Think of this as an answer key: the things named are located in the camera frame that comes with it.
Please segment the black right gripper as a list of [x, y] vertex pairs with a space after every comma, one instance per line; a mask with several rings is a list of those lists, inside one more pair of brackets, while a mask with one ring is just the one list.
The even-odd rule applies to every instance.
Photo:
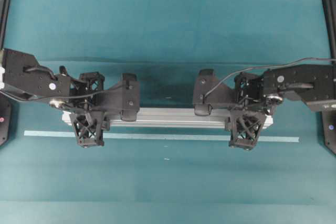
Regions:
[[228, 120], [230, 148], [250, 151], [257, 145], [266, 115], [275, 112], [275, 103], [267, 98], [270, 95], [268, 91], [274, 90], [269, 80], [272, 80], [270, 71], [261, 75], [241, 72], [234, 78], [235, 104], [229, 109]]

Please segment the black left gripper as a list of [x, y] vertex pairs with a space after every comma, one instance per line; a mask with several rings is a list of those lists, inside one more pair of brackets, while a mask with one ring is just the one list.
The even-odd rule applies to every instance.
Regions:
[[104, 146], [103, 131], [110, 130], [110, 119], [102, 111], [88, 111], [98, 101], [97, 95], [89, 94], [103, 90], [105, 77], [99, 72], [81, 73], [78, 79], [65, 74], [57, 74], [56, 77], [68, 88], [68, 92], [59, 96], [77, 97], [56, 99], [57, 109], [71, 113], [70, 121], [77, 144], [83, 148]]

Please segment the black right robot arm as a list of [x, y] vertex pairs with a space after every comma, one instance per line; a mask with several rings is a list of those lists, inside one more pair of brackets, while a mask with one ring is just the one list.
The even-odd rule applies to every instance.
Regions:
[[241, 72], [235, 79], [235, 105], [230, 110], [229, 147], [252, 150], [266, 118], [285, 99], [301, 101], [320, 112], [324, 129], [335, 125], [335, 66], [297, 65], [269, 69], [261, 75]]

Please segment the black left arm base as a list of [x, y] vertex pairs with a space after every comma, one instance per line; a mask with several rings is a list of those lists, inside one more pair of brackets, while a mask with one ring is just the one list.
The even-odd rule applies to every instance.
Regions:
[[1, 96], [0, 106], [0, 145], [3, 146], [8, 141], [9, 137], [12, 105], [7, 97]]

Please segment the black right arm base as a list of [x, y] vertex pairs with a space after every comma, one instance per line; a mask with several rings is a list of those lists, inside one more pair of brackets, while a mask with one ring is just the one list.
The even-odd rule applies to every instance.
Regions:
[[336, 154], [336, 116], [335, 111], [322, 111], [323, 144], [333, 154]]

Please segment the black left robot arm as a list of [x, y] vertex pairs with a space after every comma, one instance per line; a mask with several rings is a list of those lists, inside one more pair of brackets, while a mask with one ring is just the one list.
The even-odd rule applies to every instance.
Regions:
[[104, 146], [106, 116], [93, 111], [103, 92], [104, 76], [82, 73], [73, 78], [66, 67], [59, 73], [38, 63], [34, 55], [1, 49], [1, 93], [19, 102], [41, 102], [69, 115], [77, 144]]

